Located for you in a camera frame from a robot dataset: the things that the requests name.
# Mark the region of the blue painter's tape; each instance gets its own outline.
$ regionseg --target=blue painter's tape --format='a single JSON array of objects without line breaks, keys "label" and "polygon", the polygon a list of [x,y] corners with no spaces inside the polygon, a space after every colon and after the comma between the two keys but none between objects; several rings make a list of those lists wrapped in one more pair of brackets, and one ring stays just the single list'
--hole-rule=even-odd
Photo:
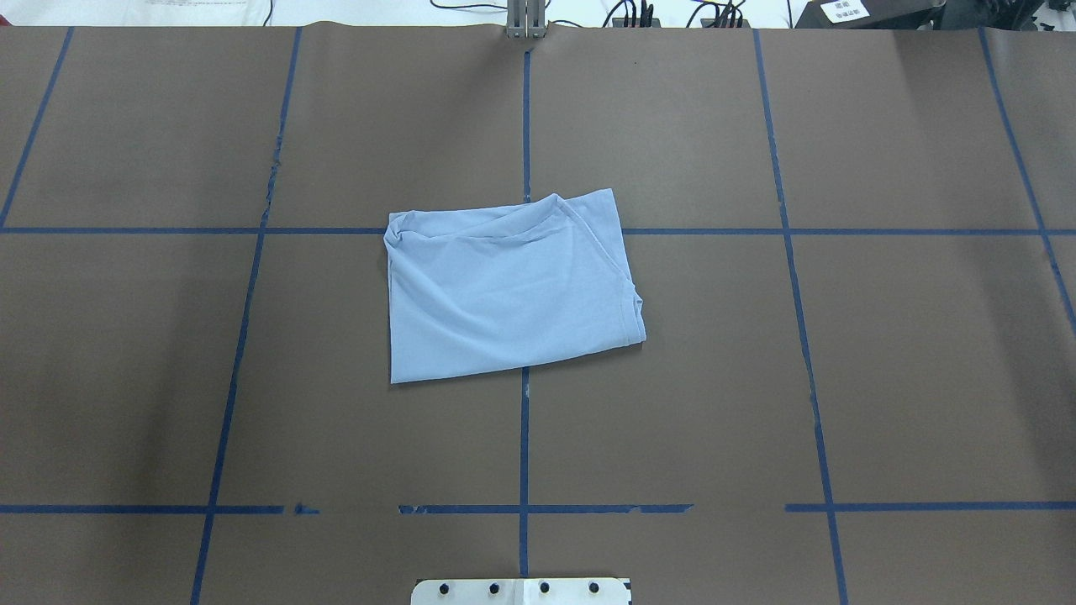
[{"label": "blue painter's tape", "polygon": [[195,565],[195,581],[190,589],[190,605],[198,605],[201,600],[201,583],[206,577],[206,562],[209,560],[209,540],[213,535],[214,515],[210,512],[202,523],[202,539],[198,547],[198,563]]},{"label": "blue painter's tape", "polygon": [[1037,236],[1035,229],[829,229],[793,228],[794,236]]},{"label": "blue painter's tape", "polygon": [[45,117],[45,109],[48,100],[56,88],[56,80],[60,76],[60,69],[63,67],[63,59],[67,57],[68,48],[71,46],[71,38],[74,36],[74,28],[69,27],[63,37],[63,44],[60,53],[56,57],[56,65],[53,66],[53,74],[48,78],[48,85],[45,86],[45,94],[41,97],[41,104],[38,105],[38,114],[33,116],[33,124],[30,126],[30,133],[26,137],[26,144],[23,145],[23,155],[15,166],[15,174],[11,179],[11,186],[8,187],[8,197],[3,200],[3,208],[0,209],[0,227],[8,221],[8,213],[11,212],[11,205],[15,201],[15,193],[18,191],[18,182],[23,179],[23,170],[26,169],[26,161],[30,158],[30,150],[33,149],[33,141],[38,138],[38,130],[41,128],[41,121]]},{"label": "blue painter's tape", "polygon": [[534,515],[680,515],[692,509],[693,504],[547,504],[530,505]]},{"label": "blue painter's tape", "polygon": [[530,202],[530,51],[523,53],[523,201]]},{"label": "blue painter's tape", "polygon": [[2,515],[206,515],[206,506],[123,504],[2,504]]},{"label": "blue painter's tape", "polygon": [[427,504],[399,506],[400,515],[679,515],[693,504]]},{"label": "blue painter's tape", "polygon": [[269,235],[383,236],[384,227],[267,227]]},{"label": "blue painter's tape", "polygon": [[3,227],[0,233],[25,235],[256,235],[257,227]]},{"label": "blue painter's tape", "polygon": [[529,562],[527,543],[530,504],[530,368],[520,372],[520,577],[527,577]]},{"label": "blue painter's tape", "polygon": [[997,113],[1001,114],[1002,125],[1005,127],[1005,136],[1008,137],[1009,147],[1013,150],[1013,157],[1016,159],[1017,169],[1020,171],[1020,180],[1023,181],[1024,192],[1028,194],[1028,202],[1031,205],[1031,212],[1035,216],[1035,224],[1038,225],[1038,233],[1043,238],[1043,248],[1046,249],[1046,256],[1050,262],[1050,271],[1053,272],[1053,281],[1058,285],[1061,294],[1061,305],[1068,315],[1068,327],[1073,336],[1076,336],[1076,310],[1073,309],[1072,298],[1068,296],[1068,289],[1065,280],[1061,276],[1061,268],[1058,266],[1057,255],[1053,253],[1053,245],[1050,243],[1050,236],[1046,230],[1046,223],[1043,221],[1043,212],[1038,208],[1038,199],[1035,197],[1035,189],[1031,186],[1031,178],[1028,175],[1028,167],[1023,163],[1023,155],[1020,153],[1020,145],[1017,144],[1016,133],[1013,131],[1013,124],[1008,118],[1008,111],[1005,109],[1005,99],[1002,97],[1001,87],[997,85],[997,75],[994,73],[994,60],[990,55],[990,43],[987,41],[987,30],[979,28],[979,43],[982,46],[982,58],[987,62],[987,73],[990,75],[990,87],[994,93],[994,101],[997,103]]},{"label": "blue painter's tape", "polygon": [[[261,266],[261,251],[265,248],[266,227],[269,225],[269,212],[272,210],[272,199],[275,192],[277,171],[280,168],[280,154],[284,145],[284,130],[287,126],[287,110],[291,107],[292,86],[295,83],[295,68],[299,59],[299,44],[302,42],[302,28],[295,28],[292,42],[292,58],[287,68],[287,83],[284,85],[284,100],[280,107],[280,127],[277,131],[277,145],[273,150],[273,163],[269,170],[269,183],[266,186],[266,208],[258,225],[258,239],[254,244],[254,261],[251,264],[251,277],[246,283],[246,297],[243,300],[243,316],[239,325],[239,339],[236,343],[236,356],[231,364],[231,380],[228,384],[228,398],[224,406],[224,420],[221,423],[221,438],[216,448],[216,460],[213,465],[213,480],[210,484],[209,506],[215,507],[221,492],[221,477],[224,474],[224,460],[228,451],[228,436],[231,433],[231,419],[236,410],[236,394],[239,390],[239,368],[243,363],[243,352],[246,348],[246,334],[251,321],[251,304],[254,300],[254,286],[258,280]],[[198,565],[195,568],[195,580],[190,588],[190,605],[198,605],[201,599],[202,577],[206,574],[206,561],[209,557],[209,545],[213,536],[213,512],[206,515],[202,529],[202,541],[198,551]]]},{"label": "blue painter's tape", "polygon": [[785,512],[931,512],[953,510],[1076,510],[1076,502],[1067,501],[995,501],[995,502],[853,502],[825,504],[787,504]]},{"label": "blue painter's tape", "polygon": [[399,506],[400,515],[519,515],[518,504],[425,504]]},{"label": "blue painter's tape", "polygon": [[[792,282],[792,302],[796,311],[796,325],[799,328],[799,349],[804,364],[807,367],[807,380],[810,386],[810,405],[815,414],[815,449],[818,453],[819,473],[822,478],[822,493],[827,505],[833,504],[833,488],[830,482],[830,464],[825,454],[825,436],[822,433],[822,414],[818,405],[818,389],[815,382],[815,367],[811,363],[810,342],[807,339],[807,322],[804,319],[803,297],[799,292],[799,277],[796,272],[795,251],[792,248],[792,228],[789,222],[789,210],[784,199],[784,182],[781,178],[781,164],[777,154],[777,135],[774,129],[774,114],[769,102],[769,89],[766,85],[766,67],[762,55],[762,38],[759,30],[752,30],[754,36],[754,55],[759,68],[759,86],[762,92],[763,114],[766,118],[766,135],[769,139],[769,157],[774,169],[774,186],[777,189],[777,201],[781,214],[781,229],[784,235],[784,254],[789,265],[789,279]],[[840,535],[837,531],[837,516],[833,511],[826,513],[830,526],[830,549],[833,553],[833,568],[837,580],[837,595],[841,605],[848,604],[848,588],[845,582],[844,557],[840,552]]]},{"label": "blue painter's tape", "polygon": [[669,228],[643,228],[634,227],[621,229],[625,236],[779,236],[782,229],[770,228],[706,228],[706,227],[669,227]]},{"label": "blue painter's tape", "polygon": [[283,506],[0,504],[0,515],[283,515]]}]

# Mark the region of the label sticker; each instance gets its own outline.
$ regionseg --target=label sticker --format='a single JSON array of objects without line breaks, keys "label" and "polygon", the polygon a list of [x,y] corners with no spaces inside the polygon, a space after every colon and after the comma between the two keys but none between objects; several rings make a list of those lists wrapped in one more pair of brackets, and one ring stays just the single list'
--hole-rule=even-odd
[{"label": "label sticker", "polygon": [[837,0],[821,6],[830,23],[845,23],[870,16],[861,0]]}]

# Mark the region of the light blue t-shirt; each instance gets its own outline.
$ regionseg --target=light blue t-shirt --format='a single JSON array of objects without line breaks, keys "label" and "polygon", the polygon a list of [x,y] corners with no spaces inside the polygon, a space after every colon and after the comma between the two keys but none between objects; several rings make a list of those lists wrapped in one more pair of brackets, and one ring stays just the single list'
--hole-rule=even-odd
[{"label": "light blue t-shirt", "polygon": [[392,382],[538,365],[647,339],[612,191],[394,212]]}]

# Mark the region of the black cable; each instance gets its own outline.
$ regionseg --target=black cable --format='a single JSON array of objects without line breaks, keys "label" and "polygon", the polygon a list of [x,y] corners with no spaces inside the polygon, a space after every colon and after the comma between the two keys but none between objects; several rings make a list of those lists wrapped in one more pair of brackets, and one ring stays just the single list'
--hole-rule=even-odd
[{"label": "black cable", "polygon": [[1009,29],[1011,29],[1013,31],[1016,31],[1016,28],[1022,25],[1021,22],[1023,19],[1021,19],[1020,17],[1021,15],[1023,15],[1023,11],[1027,9],[1027,6],[1028,6],[1028,0],[1023,0],[1022,2],[1020,2],[1020,8],[1017,9],[1016,14],[1013,15],[1013,25],[1009,26]]},{"label": "black cable", "polygon": [[688,17],[688,25],[683,26],[684,29],[691,27],[691,24],[695,20],[695,15],[697,15],[698,12],[705,9],[706,6],[713,6],[713,22],[714,24],[718,22],[718,18],[721,16],[721,8],[724,6],[724,4],[721,4],[719,2],[699,2],[698,6],[695,6],[695,12],[693,12],[691,16]]},{"label": "black cable", "polygon": [[695,20],[695,15],[697,15],[698,12],[705,9],[706,6],[717,6],[717,4],[713,4],[711,2],[699,2],[698,6],[695,6],[695,11],[691,13],[690,17],[688,17],[688,25],[683,26],[683,28],[688,29],[689,27],[691,27],[692,22]]},{"label": "black cable", "polygon": [[609,9],[609,14],[606,15],[606,20],[601,22],[601,27],[607,27],[609,25],[609,22],[612,20],[612,14],[615,13],[617,9],[619,9],[621,5],[624,6],[624,27],[627,27],[627,18],[628,18],[627,17],[627,5],[628,4],[631,4],[634,8],[635,6],[635,0],[620,0],[620,2],[617,2],[615,4],[613,4],[612,9]]},{"label": "black cable", "polygon": [[725,9],[721,11],[721,15],[719,15],[718,18],[713,19],[713,23],[710,24],[710,27],[724,28],[725,23],[727,23],[730,19],[733,18],[733,16],[735,16],[736,14],[735,11],[736,8],[733,6],[732,2],[725,4]]},{"label": "black cable", "polygon": [[[478,4],[455,4],[451,6],[448,4],[438,4],[437,2],[434,2],[434,0],[429,0],[429,3],[438,9],[448,9],[450,11],[455,11],[459,9],[497,9],[498,11],[508,10],[508,6],[501,6],[500,4],[486,4],[485,2],[481,2]],[[546,0],[546,8],[548,9],[549,5],[552,3],[553,0]]]}]

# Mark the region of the white paper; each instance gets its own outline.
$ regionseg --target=white paper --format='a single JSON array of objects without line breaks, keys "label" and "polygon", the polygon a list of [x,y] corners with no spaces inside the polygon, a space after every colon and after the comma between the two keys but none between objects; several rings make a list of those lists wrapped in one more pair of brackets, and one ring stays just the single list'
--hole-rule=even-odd
[{"label": "white paper", "polygon": [[822,4],[822,12],[830,23],[845,23],[869,17],[866,6],[860,0],[837,0]]},{"label": "white paper", "polygon": [[130,0],[124,25],[261,25],[268,15],[269,0]]}]

